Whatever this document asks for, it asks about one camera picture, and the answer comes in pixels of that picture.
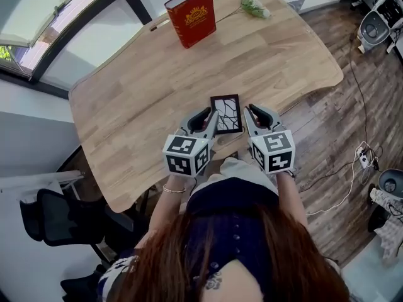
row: bracelet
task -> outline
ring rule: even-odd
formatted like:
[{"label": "bracelet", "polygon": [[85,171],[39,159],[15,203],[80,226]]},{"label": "bracelet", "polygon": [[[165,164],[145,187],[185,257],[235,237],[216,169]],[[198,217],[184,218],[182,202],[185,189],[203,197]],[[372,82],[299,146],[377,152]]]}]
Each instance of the bracelet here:
[{"label": "bracelet", "polygon": [[170,193],[170,194],[181,194],[184,193],[186,191],[186,188],[184,187],[182,190],[176,191],[176,190],[170,190],[166,187],[166,184],[162,186],[162,190]]},{"label": "bracelet", "polygon": [[288,173],[288,174],[292,177],[292,179],[295,180],[295,174],[293,174],[292,171],[290,171],[290,170],[284,170],[284,172]]}]

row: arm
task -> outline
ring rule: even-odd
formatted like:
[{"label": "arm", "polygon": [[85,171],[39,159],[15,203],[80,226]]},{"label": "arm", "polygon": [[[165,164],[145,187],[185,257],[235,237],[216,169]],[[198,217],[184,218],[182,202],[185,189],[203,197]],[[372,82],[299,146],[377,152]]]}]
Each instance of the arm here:
[{"label": "arm", "polygon": [[[165,185],[167,189],[180,191],[184,188],[185,179],[171,175]],[[178,213],[181,206],[183,193],[167,193],[163,191],[158,199],[156,207],[152,212],[149,231],[144,235],[141,241],[136,245],[136,249],[142,248],[147,241],[163,224],[172,220]]]},{"label": "arm", "polygon": [[308,229],[307,215],[294,179],[286,172],[279,172],[276,177],[280,208],[291,214],[296,221]]}]

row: picture frame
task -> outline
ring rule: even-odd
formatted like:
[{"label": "picture frame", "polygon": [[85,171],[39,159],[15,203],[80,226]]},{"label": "picture frame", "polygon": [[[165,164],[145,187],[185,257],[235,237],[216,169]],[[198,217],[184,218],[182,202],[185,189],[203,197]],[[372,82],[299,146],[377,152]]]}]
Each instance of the picture frame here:
[{"label": "picture frame", "polygon": [[241,107],[239,96],[221,95],[210,98],[212,110],[219,112],[219,122],[216,134],[228,134],[242,132]]}]

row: gold emblem on book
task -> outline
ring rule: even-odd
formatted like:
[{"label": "gold emblem on book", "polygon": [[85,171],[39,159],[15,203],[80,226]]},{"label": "gold emblem on book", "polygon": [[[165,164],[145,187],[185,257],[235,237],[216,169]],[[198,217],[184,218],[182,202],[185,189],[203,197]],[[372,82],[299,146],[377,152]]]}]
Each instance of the gold emblem on book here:
[{"label": "gold emblem on book", "polygon": [[186,19],[184,22],[188,26],[196,20],[199,20],[201,17],[205,16],[207,13],[207,8],[205,8],[204,6],[202,6],[201,8],[195,7],[190,11],[190,14],[186,15]]}]

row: long hair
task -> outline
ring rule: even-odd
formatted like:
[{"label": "long hair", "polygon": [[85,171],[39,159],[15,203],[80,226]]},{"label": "long hair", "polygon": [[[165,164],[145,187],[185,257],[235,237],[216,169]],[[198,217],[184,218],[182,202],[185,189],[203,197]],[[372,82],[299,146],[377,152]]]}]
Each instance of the long hair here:
[{"label": "long hair", "polygon": [[[264,225],[266,243],[272,261],[271,300],[337,301],[349,300],[341,276],[321,256],[308,231],[279,207],[257,207]],[[208,258],[214,234],[208,232],[197,254],[203,256],[196,291],[190,294],[190,269],[195,257],[186,256],[186,231],[194,216],[177,216],[150,238],[133,261],[118,289],[116,302],[201,301],[206,282]]]}]

